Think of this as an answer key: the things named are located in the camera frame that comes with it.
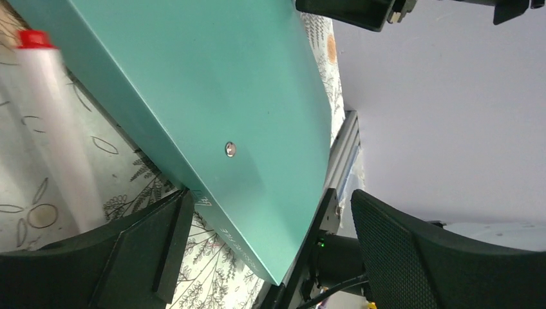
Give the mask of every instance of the black cable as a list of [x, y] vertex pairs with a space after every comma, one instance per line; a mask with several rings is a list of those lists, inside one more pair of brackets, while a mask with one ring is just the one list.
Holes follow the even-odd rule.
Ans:
[[302, 304], [301, 306], [297, 307], [296, 309], [309, 309], [313, 306], [318, 305], [321, 303], [321, 301], [324, 301], [326, 298], [332, 296], [332, 294], [339, 292], [341, 290], [344, 290], [346, 288], [350, 288], [351, 286], [355, 285], [361, 285], [363, 283], [368, 282], [368, 276], [366, 274], [359, 275], [357, 277], [354, 277], [353, 279], [349, 279], [346, 281], [343, 281], [342, 283], [338, 283], [334, 285], [333, 287], [326, 290], [324, 293], [318, 295], [317, 297], [311, 299], [310, 301], [306, 302], [305, 304]]

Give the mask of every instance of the white wall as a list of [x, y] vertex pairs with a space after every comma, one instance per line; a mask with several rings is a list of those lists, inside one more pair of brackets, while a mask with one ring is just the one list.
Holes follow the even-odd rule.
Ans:
[[546, 222], [546, 8], [419, 0], [373, 33], [335, 23], [366, 189], [424, 219]]

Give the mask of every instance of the metal screw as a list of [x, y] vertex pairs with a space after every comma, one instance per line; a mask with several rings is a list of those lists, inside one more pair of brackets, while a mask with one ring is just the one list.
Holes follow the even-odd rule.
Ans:
[[235, 144], [233, 144], [232, 142], [227, 142], [227, 144], [225, 144], [225, 154], [232, 158], [235, 153], [237, 152], [237, 146], [235, 146]]

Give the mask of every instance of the table surface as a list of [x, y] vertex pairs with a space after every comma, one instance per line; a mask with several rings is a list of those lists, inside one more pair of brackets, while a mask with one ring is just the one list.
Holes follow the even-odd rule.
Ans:
[[[302, 14], [332, 108], [332, 140], [344, 120], [332, 20]], [[36, 249], [75, 234], [50, 168], [47, 132], [12, 51], [20, 20], [0, 3], [0, 252]], [[118, 132], [78, 82], [66, 77], [75, 116], [108, 220], [142, 209], [172, 192], [152, 162]], [[262, 285], [206, 222], [194, 214], [172, 305], [167, 308], [250, 308]]]

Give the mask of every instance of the teal box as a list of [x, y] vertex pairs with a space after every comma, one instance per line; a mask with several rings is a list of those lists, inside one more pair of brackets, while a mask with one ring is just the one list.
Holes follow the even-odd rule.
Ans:
[[[280, 284], [322, 195], [330, 106], [289, 0], [10, 0], [260, 277]], [[227, 143], [236, 154], [226, 154]]]

